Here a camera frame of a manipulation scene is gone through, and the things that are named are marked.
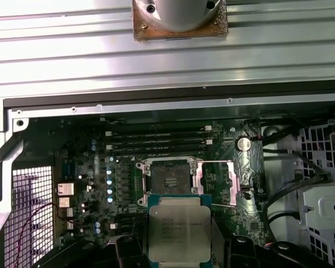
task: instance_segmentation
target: screw hole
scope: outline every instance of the screw hole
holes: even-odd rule
[[[208,1],[207,2],[207,6],[208,9],[214,9],[215,7],[215,3],[213,1]]]
[[[148,13],[154,13],[155,12],[155,7],[153,5],[149,5],[146,8]]]
[[[23,120],[18,120],[18,121],[16,122],[16,125],[17,125],[18,127],[22,127],[22,126],[23,126]]]

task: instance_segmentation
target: black cable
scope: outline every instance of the black cable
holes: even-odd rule
[[[279,219],[281,217],[287,217],[287,216],[290,216],[290,217],[293,217],[294,219],[300,220],[299,212],[297,212],[297,211],[286,211],[286,212],[282,212],[282,213],[279,213],[277,215],[274,215],[273,217],[271,217],[268,220],[268,222],[269,222],[269,224],[271,224],[271,222],[275,221],[276,219]]]
[[[299,157],[304,163],[306,163],[310,168],[315,170],[316,174],[324,174],[324,171],[318,165],[314,164],[314,162],[307,159],[304,155],[297,151],[293,150],[271,150],[271,149],[263,149],[263,152],[268,152],[271,154],[291,154]]]
[[[309,128],[312,126],[323,125],[326,122],[328,122],[328,120],[333,119],[333,118],[335,118],[335,113],[332,113],[332,114],[324,113],[324,114],[319,114],[315,116],[314,118],[303,120],[303,126],[301,126],[300,124],[291,125],[291,126],[288,126],[278,131],[277,133],[272,134],[271,136],[265,137],[263,139],[263,146],[276,143],[280,141],[281,139],[285,138],[286,136],[300,131],[302,128]]]
[[[267,203],[264,205],[263,207],[263,210],[262,210],[262,220],[263,222],[265,223],[266,225],[266,228],[268,230],[268,233],[270,235],[270,238],[272,239],[272,241],[276,241],[275,239],[275,236],[272,232],[272,229],[270,228],[270,225],[269,225],[269,219],[268,219],[268,208],[273,205],[276,201],[278,201],[279,199],[281,199],[282,197],[286,196],[287,194],[299,189],[299,188],[302,188],[302,187],[305,187],[305,186],[309,186],[309,185],[313,185],[313,184],[316,184],[316,183],[320,183],[321,181],[323,180],[323,177],[320,176],[320,175],[317,175],[313,178],[310,178],[308,180],[303,180],[303,181],[300,181],[298,183],[295,183],[281,191],[279,191],[277,194],[275,194],[272,198],[270,198]]]
[[[297,151],[293,151],[293,150],[270,150],[270,149],[263,149],[263,152],[268,152],[268,153],[272,153],[272,154],[292,154],[295,155],[297,157],[299,157],[304,163],[306,163],[310,168],[315,170],[315,176],[308,179],[308,180],[303,180],[303,181],[299,181],[287,188],[283,189],[283,186],[281,188],[281,190],[276,191],[275,194],[273,194],[267,201],[267,203],[264,205],[263,210],[262,210],[262,219],[263,222],[266,224],[266,228],[268,230],[268,233],[271,237],[271,239],[273,241],[276,241],[275,236],[273,235],[272,229],[270,228],[269,225],[269,219],[268,219],[268,208],[274,204],[277,200],[281,199],[282,197],[286,196],[287,194],[305,187],[305,186],[309,186],[315,183],[320,183],[321,181],[323,181],[325,172],[316,164],[314,164],[312,161],[310,161],[309,159],[307,159],[305,156],[303,156],[301,153],[297,152]]]
[[[286,187],[288,184],[292,184],[292,183],[297,183],[299,182],[300,179],[294,179],[294,180],[288,180],[283,182],[274,192],[273,195],[271,195],[269,198],[273,198],[278,192],[280,192],[284,187]]]
[[[249,122],[256,122],[261,117],[278,115],[278,114],[287,115],[287,116],[289,116],[289,118],[291,118],[292,120],[294,120],[296,123],[298,123],[302,127],[306,127],[306,124],[303,121],[301,121],[298,117],[296,117],[295,114],[290,113],[288,111],[270,111],[270,112],[265,112],[265,113],[259,114],[257,117],[252,117],[251,119],[248,119],[246,122],[248,122],[248,121]]]

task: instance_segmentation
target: cable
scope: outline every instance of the cable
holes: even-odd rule
[[[273,205],[277,200],[281,199],[282,197],[286,196],[287,194],[299,189],[299,188],[302,188],[302,187],[305,187],[305,186],[309,186],[309,185],[313,185],[313,184],[316,184],[316,183],[320,183],[321,181],[323,180],[323,177],[320,176],[320,175],[317,175],[313,178],[310,178],[308,180],[303,180],[303,181],[300,181],[298,183],[295,183],[281,191],[279,191],[278,193],[276,193],[274,195],[274,197],[270,198],[267,203],[264,205],[263,209],[262,209],[262,219],[263,219],[263,222],[265,223],[266,225],[266,228],[268,230],[268,233],[270,235],[270,238],[272,239],[272,241],[276,241],[275,239],[275,236],[272,232],[272,229],[270,228],[270,225],[269,225],[269,219],[268,219],[268,208]]]
[[[324,174],[324,171],[322,170],[321,167],[317,166],[316,164],[314,164],[314,162],[310,161],[304,155],[302,155],[301,153],[299,153],[297,151],[263,149],[263,152],[268,152],[270,154],[292,154],[292,155],[295,155],[295,156],[299,157],[304,163],[306,163],[310,168],[314,169],[316,174]]]
[[[283,189],[284,187],[286,187],[288,184],[291,184],[291,183],[297,183],[301,181],[301,179],[294,179],[294,180],[288,180],[288,181],[285,181],[284,183],[282,183],[274,192],[273,195],[271,195],[271,198],[276,195],[281,189]]]
[[[291,217],[293,217],[294,219],[300,220],[299,212],[297,212],[297,211],[286,211],[286,212],[282,212],[282,213],[279,213],[279,214],[277,214],[277,215],[274,215],[273,217],[271,217],[271,218],[268,220],[268,222],[269,222],[269,224],[270,224],[270,223],[273,222],[274,220],[279,219],[279,218],[281,218],[281,217],[286,217],[286,216],[291,216]]]
[[[60,218],[60,219],[63,220],[63,221],[67,221],[67,222],[73,223],[72,221],[66,220],[66,219],[64,219],[64,218],[62,218],[62,217],[60,217],[60,216],[58,215],[58,206],[57,206],[56,204],[54,204],[54,203],[48,203],[48,204],[42,205],[42,206],[40,206],[39,208],[37,208],[37,209],[35,210],[35,212],[34,212],[34,213],[33,213],[33,214],[26,220],[26,222],[23,224],[23,226],[22,226],[22,228],[21,228],[21,232],[20,232],[20,235],[19,235],[19,237],[18,237],[18,241],[17,241],[17,255],[16,255],[16,260],[15,260],[14,268],[18,268],[18,261],[19,261],[19,259],[20,259],[20,252],[21,252],[21,241],[22,241],[22,236],[23,236],[23,232],[24,232],[24,230],[25,230],[26,225],[27,225],[29,222],[31,222],[32,218],[33,218],[36,214],[38,214],[38,212],[39,212],[40,210],[44,209],[45,207],[48,207],[49,205],[53,205],[53,206],[57,209],[57,217],[58,217],[58,218]]]
[[[295,184],[283,189],[286,185],[289,184],[289,182],[284,183],[282,186],[280,186],[280,190],[277,190],[275,194],[273,194],[267,201],[267,203],[264,205],[263,210],[262,210],[262,219],[263,222],[266,225],[266,228],[268,230],[268,233],[273,241],[276,241],[275,236],[273,235],[272,229],[270,228],[269,225],[269,219],[268,219],[268,208],[274,204],[277,200],[281,199],[285,195],[308,185],[312,185],[315,183],[320,183],[321,181],[324,180],[324,175],[325,172],[316,164],[314,164],[312,161],[307,159],[305,156],[303,156],[301,153],[293,150],[270,150],[270,149],[263,149],[263,152],[268,152],[271,154],[292,154],[297,157],[299,157],[304,163],[306,163],[310,168],[315,170],[315,176],[308,179],[308,180],[303,180],[296,182]]]

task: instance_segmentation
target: cpu socket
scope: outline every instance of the cpu socket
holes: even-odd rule
[[[148,158],[136,163],[142,171],[144,195],[138,204],[146,207],[149,194],[203,194],[202,159],[191,156]]]

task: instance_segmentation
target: red wire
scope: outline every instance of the red wire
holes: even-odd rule
[[[45,204],[45,205],[42,205],[40,206],[39,208],[36,209],[36,211],[26,220],[25,224],[22,226],[21,228],[21,232],[20,232],[20,236],[18,238],[18,246],[17,246],[17,255],[16,255],[16,260],[15,260],[15,265],[13,268],[18,268],[18,261],[20,259],[20,251],[21,251],[21,241],[22,241],[22,235],[23,235],[23,232],[25,230],[25,227],[26,225],[32,220],[32,218],[40,211],[42,210],[43,208],[49,206],[49,205],[53,205],[56,209],[57,209],[57,216],[58,216],[58,206],[54,203],[48,203],[48,204]]]
[[[267,243],[264,245],[264,248],[270,247],[273,243]]]

